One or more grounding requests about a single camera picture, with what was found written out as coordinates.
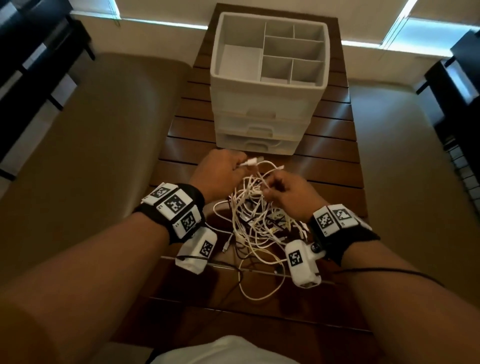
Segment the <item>black wrist strap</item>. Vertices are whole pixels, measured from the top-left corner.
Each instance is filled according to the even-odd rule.
[[[353,243],[380,240],[371,227],[343,205],[322,207],[309,221],[315,247],[339,266],[344,252]]]
[[[165,226],[173,244],[184,243],[204,225],[204,206],[204,196],[192,185],[162,183],[142,199],[134,212],[141,212]]]

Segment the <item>forearm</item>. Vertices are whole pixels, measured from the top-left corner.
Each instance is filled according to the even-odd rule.
[[[351,245],[342,268],[416,270],[380,242]],[[347,273],[375,337],[394,363],[472,363],[480,357],[480,313],[426,278]]]
[[[136,213],[11,282],[3,298],[48,333],[63,362],[107,341],[168,245],[168,232]]]

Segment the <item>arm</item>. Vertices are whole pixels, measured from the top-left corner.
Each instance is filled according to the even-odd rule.
[[[236,168],[246,158],[213,150],[190,184],[206,203],[223,199],[251,173]],[[79,362],[113,334],[168,243],[167,229],[135,213],[26,272],[1,297],[42,327],[61,362]]]
[[[308,222],[327,205],[302,177],[276,171],[264,196],[291,217]],[[342,268],[416,270],[381,242],[354,243]],[[423,277],[392,273],[347,273],[349,284],[383,350],[394,363],[473,363],[480,358],[480,312]]]

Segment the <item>wooden table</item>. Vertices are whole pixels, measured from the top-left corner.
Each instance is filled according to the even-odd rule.
[[[293,156],[265,155],[265,158],[305,177],[329,202],[343,203],[359,216],[367,217],[336,18],[217,4],[159,155],[151,188],[161,182],[188,182],[195,166],[216,148],[209,68],[216,24],[223,11],[327,23],[331,63],[323,99],[296,153]],[[240,261],[232,249],[221,253],[227,238],[222,235],[219,233],[215,258],[238,266]],[[167,351],[211,342],[224,335],[240,335],[300,363],[372,363],[382,356],[344,278],[331,274],[338,269],[335,264],[319,262],[322,277],[331,281],[330,284],[303,290],[294,286],[291,279],[286,279],[272,297],[255,302],[241,294],[236,286],[235,270],[207,267],[196,276],[177,268],[172,258],[179,248],[179,244],[170,246],[166,257],[160,260],[116,334],[116,340]],[[254,261],[244,266],[254,270],[245,272],[242,282],[244,290],[252,297],[264,296],[281,281],[281,277],[271,273],[271,267]]]

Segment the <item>beige chair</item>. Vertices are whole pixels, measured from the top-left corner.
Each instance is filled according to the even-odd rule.
[[[190,70],[98,56],[0,200],[0,284],[131,213]]]

